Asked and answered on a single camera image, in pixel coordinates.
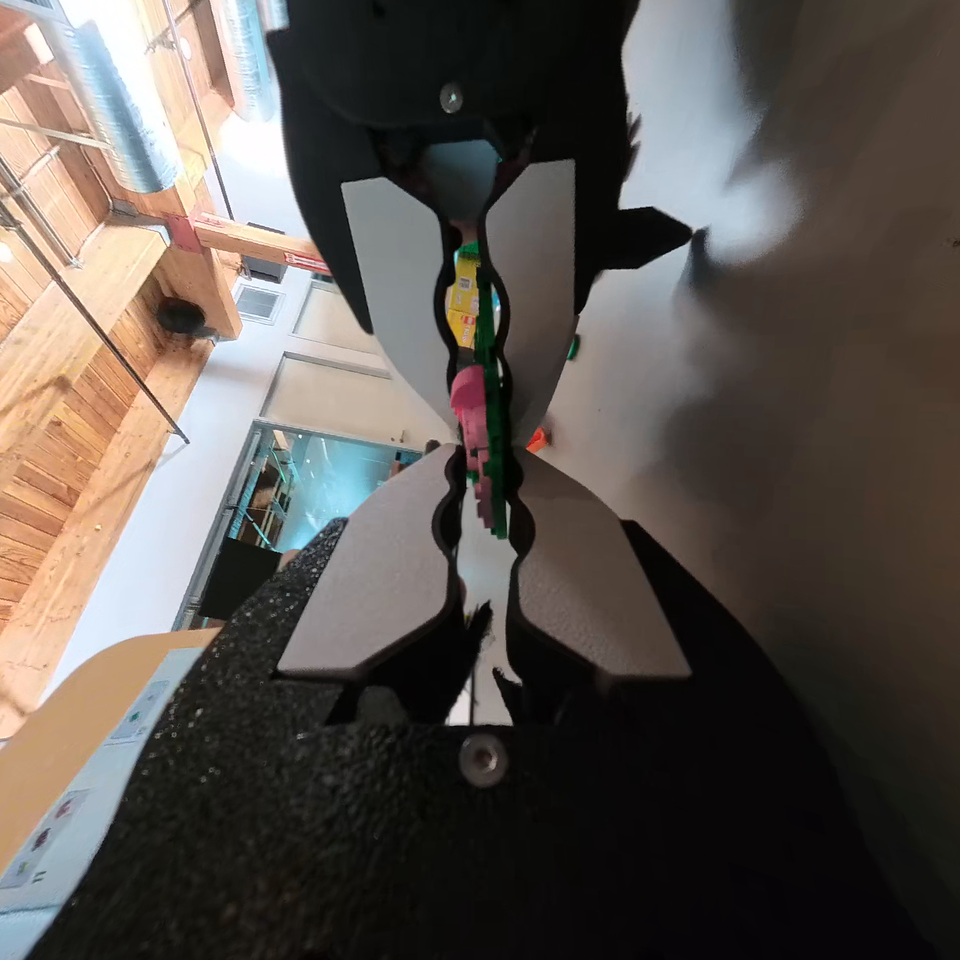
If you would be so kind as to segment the silver ventilation duct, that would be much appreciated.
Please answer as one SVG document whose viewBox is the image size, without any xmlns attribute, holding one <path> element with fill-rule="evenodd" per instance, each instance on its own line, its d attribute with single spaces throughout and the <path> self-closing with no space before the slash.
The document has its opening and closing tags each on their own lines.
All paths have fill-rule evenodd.
<svg viewBox="0 0 960 960">
<path fill-rule="evenodd" d="M 184 163 L 148 63 L 138 13 L 125 1 L 54 2 L 40 27 L 127 191 L 172 188 Z"/>
<path fill-rule="evenodd" d="M 221 1 L 217 28 L 234 114 L 246 123 L 266 123 L 277 111 L 270 33 L 286 29 L 286 1 Z"/>
</svg>

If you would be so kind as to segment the black dome ceiling speaker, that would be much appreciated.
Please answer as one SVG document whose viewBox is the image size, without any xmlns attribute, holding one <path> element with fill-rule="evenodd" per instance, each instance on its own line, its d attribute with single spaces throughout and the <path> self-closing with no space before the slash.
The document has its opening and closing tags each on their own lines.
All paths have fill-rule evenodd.
<svg viewBox="0 0 960 960">
<path fill-rule="evenodd" d="M 207 319 L 201 306 L 179 297 L 163 297 L 156 306 L 155 319 L 162 330 L 174 335 L 192 339 L 208 335 Z"/>
</svg>

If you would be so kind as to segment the black monitor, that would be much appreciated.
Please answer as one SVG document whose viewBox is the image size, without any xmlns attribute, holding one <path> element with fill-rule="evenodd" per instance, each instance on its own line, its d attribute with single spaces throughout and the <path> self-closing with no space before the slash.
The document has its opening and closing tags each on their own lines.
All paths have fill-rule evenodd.
<svg viewBox="0 0 960 960">
<path fill-rule="evenodd" d="M 228 621 L 279 569 L 282 553 L 226 538 L 200 596 L 197 615 Z"/>
</svg>

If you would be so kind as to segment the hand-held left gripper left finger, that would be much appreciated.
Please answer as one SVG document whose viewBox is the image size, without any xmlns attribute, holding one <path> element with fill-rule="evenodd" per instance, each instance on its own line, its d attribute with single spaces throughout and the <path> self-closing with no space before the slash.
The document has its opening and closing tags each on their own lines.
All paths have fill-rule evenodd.
<svg viewBox="0 0 960 960">
<path fill-rule="evenodd" d="M 463 452 L 439 446 L 354 510 L 280 656 L 279 676 L 360 682 L 448 620 L 462 622 L 454 549 Z"/>
</svg>

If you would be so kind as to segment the white ceiling air diffuser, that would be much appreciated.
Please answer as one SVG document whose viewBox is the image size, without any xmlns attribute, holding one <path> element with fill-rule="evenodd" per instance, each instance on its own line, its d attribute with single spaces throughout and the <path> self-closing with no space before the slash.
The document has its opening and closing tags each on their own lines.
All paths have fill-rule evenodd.
<svg viewBox="0 0 960 960">
<path fill-rule="evenodd" d="M 85 21 L 83 2 L 1 1 L 1 6 L 30 18 L 41 30 L 72 32 Z"/>
</svg>

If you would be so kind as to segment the yellow lego box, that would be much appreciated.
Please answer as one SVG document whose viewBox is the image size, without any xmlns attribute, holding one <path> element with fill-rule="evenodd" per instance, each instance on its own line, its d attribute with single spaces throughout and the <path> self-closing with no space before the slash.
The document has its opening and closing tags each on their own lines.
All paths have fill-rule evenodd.
<svg viewBox="0 0 960 960">
<path fill-rule="evenodd" d="M 461 246 L 454 258 L 454 280 L 446 299 L 447 322 L 457 345 L 473 350 L 479 314 L 477 270 L 480 262 L 476 242 Z"/>
</svg>

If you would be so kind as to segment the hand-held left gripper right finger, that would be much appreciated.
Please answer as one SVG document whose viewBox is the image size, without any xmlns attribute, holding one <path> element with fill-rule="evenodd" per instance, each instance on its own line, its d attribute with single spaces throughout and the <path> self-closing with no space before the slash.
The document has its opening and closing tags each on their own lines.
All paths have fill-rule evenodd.
<svg viewBox="0 0 960 960">
<path fill-rule="evenodd" d="M 686 679 L 689 662 L 617 514 L 525 449 L 511 518 L 530 518 L 515 547 L 521 621 L 604 679 Z"/>
</svg>

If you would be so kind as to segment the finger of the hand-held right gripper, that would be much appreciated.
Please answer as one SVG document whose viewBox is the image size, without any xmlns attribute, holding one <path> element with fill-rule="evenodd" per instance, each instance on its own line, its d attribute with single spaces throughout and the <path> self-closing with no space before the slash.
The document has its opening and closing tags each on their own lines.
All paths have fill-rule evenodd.
<svg viewBox="0 0 960 960">
<path fill-rule="evenodd" d="M 556 391 L 577 325 L 575 162 L 536 162 L 486 212 L 486 247 L 506 312 L 510 429 L 532 437 Z"/>
<path fill-rule="evenodd" d="M 439 214 L 385 176 L 347 182 L 342 199 L 373 336 L 425 439 L 454 441 L 457 348 L 445 311 L 452 265 Z"/>
</svg>

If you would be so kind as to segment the tan box with white label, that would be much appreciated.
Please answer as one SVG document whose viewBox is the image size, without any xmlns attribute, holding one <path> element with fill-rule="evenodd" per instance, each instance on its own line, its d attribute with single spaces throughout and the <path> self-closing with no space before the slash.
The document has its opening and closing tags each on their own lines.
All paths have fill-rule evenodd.
<svg viewBox="0 0 960 960">
<path fill-rule="evenodd" d="M 26 958 L 101 847 L 138 759 L 219 628 L 143 635 L 78 666 L 2 748 L 2 958 Z"/>
</svg>

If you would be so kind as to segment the frosted glass wall panel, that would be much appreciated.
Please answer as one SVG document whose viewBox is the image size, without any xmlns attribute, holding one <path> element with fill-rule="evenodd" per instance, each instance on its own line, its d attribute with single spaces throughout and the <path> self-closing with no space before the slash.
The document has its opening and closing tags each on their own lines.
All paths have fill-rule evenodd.
<svg viewBox="0 0 960 960">
<path fill-rule="evenodd" d="M 447 422 L 390 371 L 293 352 L 283 353 L 259 417 L 410 450 L 454 439 Z"/>
<path fill-rule="evenodd" d="M 381 355 L 377 338 L 365 332 L 340 288 L 330 277 L 311 276 L 294 321 L 299 339 L 359 354 Z"/>
</svg>

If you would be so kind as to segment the green and pink lego build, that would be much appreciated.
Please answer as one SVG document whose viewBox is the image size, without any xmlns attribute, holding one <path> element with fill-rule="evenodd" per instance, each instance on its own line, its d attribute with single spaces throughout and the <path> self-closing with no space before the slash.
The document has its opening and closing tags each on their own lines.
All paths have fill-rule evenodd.
<svg viewBox="0 0 960 960">
<path fill-rule="evenodd" d="M 450 407 L 460 426 L 465 478 L 472 488 L 477 516 L 488 533 L 506 541 L 512 430 L 509 376 L 503 359 L 504 335 L 500 331 L 502 304 L 493 270 L 484 263 L 480 242 L 474 240 L 462 246 L 474 242 L 480 255 L 475 343 L 471 362 L 459 368 L 453 378 Z"/>
</svg>

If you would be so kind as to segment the white wall vent grille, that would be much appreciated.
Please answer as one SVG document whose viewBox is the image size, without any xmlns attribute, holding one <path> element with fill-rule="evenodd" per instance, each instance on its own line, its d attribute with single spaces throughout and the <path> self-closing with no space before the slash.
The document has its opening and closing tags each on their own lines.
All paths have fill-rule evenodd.
<svg viewBox="0 0 960 960">
<path fill-rule="evenodd" d="M 282 314 L 285 294 L 280 290 L 241 282 L 233 294 L 238 315 L 244 323 L 272 327 Z"/>
</svg>

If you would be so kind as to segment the glass office window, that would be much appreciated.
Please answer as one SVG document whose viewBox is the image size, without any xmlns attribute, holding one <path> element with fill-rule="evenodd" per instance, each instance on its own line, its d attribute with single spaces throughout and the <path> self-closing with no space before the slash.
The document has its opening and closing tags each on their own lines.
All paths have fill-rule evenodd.
<svg viewBox="0 0 960 960">
<path fill-rule="evenodd" d="M 302 548 L 424 453 L 394 442 L 256 419 L 214 514 L 174 629 L 213 622 L 214 616 L 201 610 L 225 543 L 276 555 Z"/>
</svg>

